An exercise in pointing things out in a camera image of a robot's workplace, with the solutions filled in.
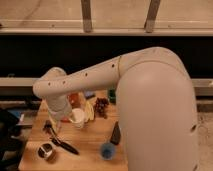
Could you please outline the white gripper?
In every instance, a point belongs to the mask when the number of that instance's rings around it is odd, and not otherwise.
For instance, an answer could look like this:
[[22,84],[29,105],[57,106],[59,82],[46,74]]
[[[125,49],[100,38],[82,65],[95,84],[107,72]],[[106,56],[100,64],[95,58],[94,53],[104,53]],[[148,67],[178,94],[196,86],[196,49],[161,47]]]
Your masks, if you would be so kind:
[[67,117],[72,123],[76,121],[73,112],[71,112],[72,107],[66,95],[48,98],[46,102],[50,116],[55,120],[53,121],[53,129],[56,133],[59,133],[61,130],[60,120],[62,118]]

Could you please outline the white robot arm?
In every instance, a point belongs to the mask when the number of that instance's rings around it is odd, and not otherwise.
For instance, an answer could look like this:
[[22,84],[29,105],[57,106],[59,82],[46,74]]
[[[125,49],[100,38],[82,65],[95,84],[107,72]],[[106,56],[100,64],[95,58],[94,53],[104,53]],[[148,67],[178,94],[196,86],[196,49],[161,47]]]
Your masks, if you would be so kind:
[[199,171],[194,87],[178,55],[167,48],[126,53],[70,75],[53,67],[33,92],[60,119],[71,110],[69,93],[111,88],[129,171]]

